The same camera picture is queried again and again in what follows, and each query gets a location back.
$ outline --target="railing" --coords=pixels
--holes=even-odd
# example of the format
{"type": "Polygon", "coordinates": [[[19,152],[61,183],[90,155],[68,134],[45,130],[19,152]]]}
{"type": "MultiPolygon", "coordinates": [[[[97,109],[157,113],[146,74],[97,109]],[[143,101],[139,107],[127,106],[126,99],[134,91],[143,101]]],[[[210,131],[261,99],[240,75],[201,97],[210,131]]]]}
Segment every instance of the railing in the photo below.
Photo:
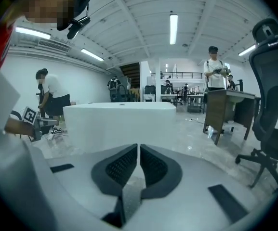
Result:
{"type": "Polygon", "coordinates": [[[196,72],[166,72],[160,74],[161,79],[168,79],[169,77],[176,79],[203,79],[203,74],[196,72]]]}

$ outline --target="qr code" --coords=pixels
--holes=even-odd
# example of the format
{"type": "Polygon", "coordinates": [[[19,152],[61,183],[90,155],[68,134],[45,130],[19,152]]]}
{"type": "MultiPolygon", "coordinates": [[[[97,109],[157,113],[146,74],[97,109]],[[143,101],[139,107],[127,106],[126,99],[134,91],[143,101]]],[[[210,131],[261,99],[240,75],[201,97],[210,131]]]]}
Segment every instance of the qr code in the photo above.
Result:
{"type": "Polygon", "coordinates": [[[22,117],[24,122],[28,122],[28,123],[34,125],[36,117],[37,117],[37,111],[32,110],[29,107],[25,108],[25,111],[24,111],[23,117],[22,117]]]}

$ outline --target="baseball cap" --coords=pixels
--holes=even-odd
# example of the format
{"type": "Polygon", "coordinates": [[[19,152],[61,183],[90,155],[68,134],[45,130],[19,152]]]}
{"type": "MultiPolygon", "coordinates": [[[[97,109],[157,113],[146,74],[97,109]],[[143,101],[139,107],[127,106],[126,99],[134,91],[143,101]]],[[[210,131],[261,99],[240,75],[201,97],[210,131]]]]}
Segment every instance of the baseball cap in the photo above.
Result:
{"type": "Polygon", "coordinates": [[[216,46],[210,46],[208,48],[208,52],[211,54],[217,54],[218,53],[218,48],[216,46]]]}
{"type": "Polygon", "coordinates": [[[79,16],[88,6],[90,0],[74,0],[73,8],[68,8],[68,14],[66,17],[57,19],[57,30],[63,31],[69,27],[72,19],[79,16]]]}

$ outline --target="white pillar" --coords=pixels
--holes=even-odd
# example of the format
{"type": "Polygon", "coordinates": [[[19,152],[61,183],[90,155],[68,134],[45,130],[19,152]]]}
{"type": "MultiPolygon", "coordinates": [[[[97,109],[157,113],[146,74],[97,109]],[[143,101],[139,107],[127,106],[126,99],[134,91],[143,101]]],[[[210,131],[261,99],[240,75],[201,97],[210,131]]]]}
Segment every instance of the white pillar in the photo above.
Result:
{"type": "Polygon", "coordinates": [[[140,62],[140,98],[144,102],[143,95],[147,85],[147,77],[150,76],[148,61],[140,62]]]}
{"type": "Polygon", "coordinates": [[[156,73],[156,102],[161,101],[161,79],[160,79],[160,60],[155,59],[155,73],[156,73]]]}

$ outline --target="glossy floor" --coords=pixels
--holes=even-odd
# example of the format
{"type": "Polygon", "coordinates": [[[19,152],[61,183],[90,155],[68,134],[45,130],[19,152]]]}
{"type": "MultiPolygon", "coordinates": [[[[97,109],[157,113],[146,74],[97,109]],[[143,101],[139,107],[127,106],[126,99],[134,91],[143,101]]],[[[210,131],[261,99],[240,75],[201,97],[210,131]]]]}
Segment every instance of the glossy floor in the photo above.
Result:
{"type": "MultiPolygon", "coordinates": [[[[202,132],[205,115],[190,114],[185,109],[185,106],[177,107],[176,123],[172,124],[172,140],[175,141],[172,150],[208,160],[243,185],[251,184],[259,171],[259,165],[244,160],[236,165],[235,158],[238,154],[250,154],[253,148],[260,148],[260,142],[255,138],[254,133],[251,131],[248,139],[244,141],[246,129],[242,125],[235,125],[233,132],[230,132],[231,126],[227,125],[216,146],[214,144],[215,134],[208,138],[208,134],[202,132]]],[[[71,145],[65,124],[61,124],[61,127],[64,128],[64,133],[55,135],[51,141],[44,136],[41,141],[33,143],[35,147],[42,150],[45,158],[84,153],[83,150],[71,145]]],[[[129,199],[126,208],[130,216],[136,209],[140,190],[144,188],[143,178],[142,170],[137,167],[136,173],[133,174],[124,189],[124,197],[129,199]]],[[[265,170],[252,192],[261,202],[266,200],[276,188],[275,180],[265,170]]]]}

